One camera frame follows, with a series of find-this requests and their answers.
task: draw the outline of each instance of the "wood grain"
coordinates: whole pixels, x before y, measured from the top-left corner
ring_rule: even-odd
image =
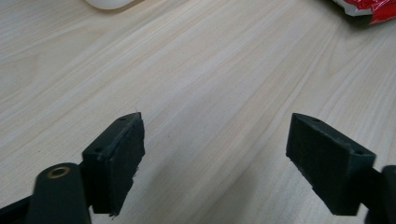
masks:
[[[0,2],[0,206],[141,111],[146,150],[112,223],[362,223],[285,156],[292,112],[396,163],[396,21],[325,0]],[[93,223],[109,223],[94,215]]]

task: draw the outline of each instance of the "light wood grain surface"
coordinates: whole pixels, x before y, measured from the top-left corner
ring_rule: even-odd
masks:
[[[81,162],[141,111],[146,151],[121,214],[93,223],[362,223],[334,217],[285,156],[292,112],[396,163],[396,20],[330,0],[0,1],[0,206]]]

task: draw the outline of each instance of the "screw hole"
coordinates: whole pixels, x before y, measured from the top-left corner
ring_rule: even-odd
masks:
[[[61,176],[67,175],[70,172],[70,168],[67,166],[62,166],[55,168],[47,173],[49,179],[56,179]]]

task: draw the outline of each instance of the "red object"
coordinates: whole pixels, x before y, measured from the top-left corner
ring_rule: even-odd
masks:
[[[371,9],[371,23],[386,21],[396,17],[396,0],[345,0],[358,9]]]

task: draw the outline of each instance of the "red package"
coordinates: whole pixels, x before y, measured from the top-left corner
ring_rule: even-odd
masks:
[[[396,0],[334,0],[350,16],[373,15],[371,23],[396,17]]]

